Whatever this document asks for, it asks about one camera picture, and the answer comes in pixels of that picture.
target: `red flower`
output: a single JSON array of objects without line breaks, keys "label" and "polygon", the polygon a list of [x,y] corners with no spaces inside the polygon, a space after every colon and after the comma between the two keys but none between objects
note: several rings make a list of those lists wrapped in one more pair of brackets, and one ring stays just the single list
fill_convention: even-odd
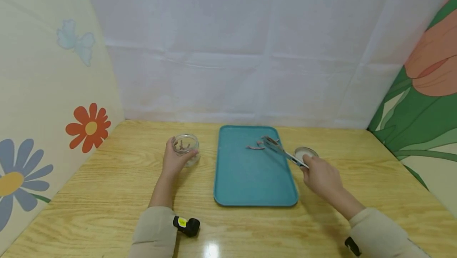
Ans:
[{"label": "red flower", "polygon": [[88,110],[89,113],[86,108],[77,107],[73,115],[80,124],[70,123],[65,128],[67,134],[78,135],[70,142],[70,149],[75,149],[85,139],[83,153],[88,153],[94,145],[98,148],[103,143],[103,139],[108,137],[106,129],[111,126],[111,121],[106,121],[108,119],[108,116],[105,115],[106,109],[100,108],[97,114],[97,104],[93,102]]}]

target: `pink tulip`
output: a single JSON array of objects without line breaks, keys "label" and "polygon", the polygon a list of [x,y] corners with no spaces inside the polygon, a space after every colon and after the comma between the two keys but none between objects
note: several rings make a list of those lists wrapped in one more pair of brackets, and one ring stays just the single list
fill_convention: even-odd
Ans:
[{"label": "pink tulip", "polygon": [[457,93],[457,10],[424,33],[405,69],[414,88],[424,95]]}]

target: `glass jar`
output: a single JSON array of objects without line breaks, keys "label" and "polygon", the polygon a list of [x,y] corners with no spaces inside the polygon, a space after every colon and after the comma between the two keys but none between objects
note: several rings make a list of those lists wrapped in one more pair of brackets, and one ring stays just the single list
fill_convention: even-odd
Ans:
[{"label": "glass jar", "polygon": [[[178,154],[178,156],[182,156],[191,150],[198,150],[200,144],[198,143],[198,139],[193,134],[179,134],[175,136],[173,140],[173,149]],[[200,159],[200,153],[193,156],[189,161],[187,161],[186,166],[192,166]]]}]

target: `butterfly painting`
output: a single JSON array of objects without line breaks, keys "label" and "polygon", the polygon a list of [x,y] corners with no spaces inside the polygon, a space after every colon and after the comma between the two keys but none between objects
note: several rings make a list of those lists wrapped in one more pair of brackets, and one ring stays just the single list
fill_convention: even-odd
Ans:
[{"label": "butterfly painting", "polygon": [[64,20],[62,29],[57,29],[57,44],[63,49],[73,49],[83,61],[84,65],[90,67],[92,59],[92,46],[95,37],[87,32],[82,37],[75,34],[76,22],[72,19]]}]

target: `sleeve cuff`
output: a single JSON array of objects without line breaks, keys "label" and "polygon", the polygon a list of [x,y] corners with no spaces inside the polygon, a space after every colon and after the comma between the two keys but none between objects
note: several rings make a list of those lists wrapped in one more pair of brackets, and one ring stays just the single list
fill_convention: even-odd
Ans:
[{"label": "sleeve cuff", "polygon": [[397,257],[413,246],[406,231],[376,209],[362,210],[349,224],[352,239],[369,257]]},{"label": "sleeve cuff", "polygon": [[175,213],[165,206],[145,210],[138,220],[133,234],[133,244],[153,242],[156,246],[175,247],[177,229],[173,226]]}]

